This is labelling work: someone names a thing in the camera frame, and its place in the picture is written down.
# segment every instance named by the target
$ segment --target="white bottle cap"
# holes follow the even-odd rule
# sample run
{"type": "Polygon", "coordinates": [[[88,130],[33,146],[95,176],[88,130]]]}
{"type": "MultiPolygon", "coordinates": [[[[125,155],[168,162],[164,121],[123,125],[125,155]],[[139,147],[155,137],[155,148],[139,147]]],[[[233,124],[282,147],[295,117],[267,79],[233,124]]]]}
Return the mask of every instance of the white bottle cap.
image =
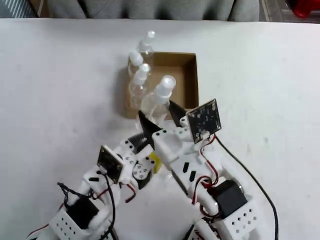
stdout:
{"type": "Polygon", "coordinates": [[[145,45],[151,45],[156,33],[154,31],[148,31],[144,39],[142,40],[145,45]]]}
{"type": "Polygon", "coordinates": [[[138,52],[135,49],[130,51],[129,59],[130,59],[130,62],[136,67],[144,63],[144,59],[142,58],[140,52],[138,52]]]}
{"type": "Polygon", "coordinates": [[[146,63],[142,64],[138,71],[136,71],[132,81],[137,84],[142,86],[143,84],[145,84],[148,75],[149,75],[149,71],[150,71],[150,66],[146,63]]]}
{"type": "Polygon", "coordinates": [[[145,51],[149,49],[155,36],[156,33],[154,31],[148,31],[147,35],[139,42],[139,51],[145,51]]]}
{"type": "Polygon", "coordinates": [[[157,96],[157,102],[159,104],[164,104],[168,101],[175,86],[176,80],[173,76],[163,76],[161,82],[154,89],[154,93],[157,96]]]}

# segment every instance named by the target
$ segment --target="clear plastic bottle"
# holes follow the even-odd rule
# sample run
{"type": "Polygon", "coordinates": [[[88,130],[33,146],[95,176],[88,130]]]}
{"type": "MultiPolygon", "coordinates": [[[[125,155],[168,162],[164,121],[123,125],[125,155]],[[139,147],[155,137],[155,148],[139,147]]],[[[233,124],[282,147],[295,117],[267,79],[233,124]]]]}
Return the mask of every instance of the clear plastic bottle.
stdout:
{"type": "Polygon", "coordinates": [[[144,63],[144,59],[141,54],[136,50],[133,49],[129,53],[129,65],[128,65],[128,73],[130,80],[133,79],[134,75],[138,71],[141,64],[144,63]]]}
{"type": "MultiPolygon", "coordinates": [[[[141,102],[140,110],[145,116],[157,124],[162,126],[169,111],[169,98],[176,86],[176,80],[173,76],[163,76],[161,82],[155,87],[153,92],[147,94],[141,102]]],[[[140,121],[137,117],[137,127],[140,128],[140,121]]]]}
{"type": "Polygon", "coordinates": [[[150,69],[154,66],[154,49],[152,48],[152,41],[156,34],[154,31],[148,31],[147,35],[139,42],[137,51],[142,55],[143,62],[149,64],[150,69]]]}
{"type": "Polygon", "coordinates": [[[148,87],[145,83],[148,78],[149,71],[150,66],[146,63],[142,64],[129,83],[130,106],[133,109],[140,109],[141,101],[147,94],[148,87]]]}

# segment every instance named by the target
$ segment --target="white tabletop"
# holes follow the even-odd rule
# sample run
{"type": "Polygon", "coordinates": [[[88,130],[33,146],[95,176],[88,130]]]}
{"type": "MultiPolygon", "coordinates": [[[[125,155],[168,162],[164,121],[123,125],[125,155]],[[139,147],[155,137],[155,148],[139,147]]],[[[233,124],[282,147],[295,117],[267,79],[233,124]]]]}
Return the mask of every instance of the white tabletop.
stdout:
{"type": "MultiPolygon", "coordinates": [[[[136,133],[121,90],[147,30],[156,51],[196,53],[199,101],[217,99],[218,136],[274,201],[280,239],[317,239],[320,25],[52,19],[0,20],[0,239],[46,224],[63,200],[56,182],[76,188],[100,144],[136,133]]],[[[179,239],[197,214],[163,169],[115,227],[120,239],[179,239]]]]}

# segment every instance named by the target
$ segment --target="open cardboard box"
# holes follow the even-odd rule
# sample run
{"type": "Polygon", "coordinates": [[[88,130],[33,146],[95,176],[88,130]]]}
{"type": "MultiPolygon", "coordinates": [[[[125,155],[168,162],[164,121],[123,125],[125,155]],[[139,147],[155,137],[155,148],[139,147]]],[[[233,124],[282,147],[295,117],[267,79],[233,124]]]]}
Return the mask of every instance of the open cardboard box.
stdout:
{"type": "MultiPolygon", "coordinates": [[[[193,109],[199,105],[197,60],[194,53],[155,52],[153,69],[148,87],[153,90],[164,75],[171,75],[176,80],[171,100],[185,109],[193,109]]],[[[127,118],[136,118],[138,111],[130,107],[128,77],[125,82],[124,114],[127,118]]]]}

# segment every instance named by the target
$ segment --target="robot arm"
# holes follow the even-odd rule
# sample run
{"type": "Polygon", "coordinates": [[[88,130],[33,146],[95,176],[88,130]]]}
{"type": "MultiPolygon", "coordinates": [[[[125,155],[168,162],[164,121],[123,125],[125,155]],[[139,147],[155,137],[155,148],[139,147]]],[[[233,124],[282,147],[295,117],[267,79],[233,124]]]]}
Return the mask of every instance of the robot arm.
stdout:
{"type": "MultiPolygon", "coordinates": [[[[129,202],[154,175],[156,161],[149,157],[153,149],[146,140],[138,134],[122,140],[114,150],[101,146],[97,164],[84,174],[77,194],[67,192],[67,199],[48,226],[36,230],[27,240],[100,239],[111,225],[112,200],[115,208],[121,201],[120,185],[132,189],[134,195],[126,200],[129,202]]],[[[108,239],[115,239],[112,233],[108,239]]]]}

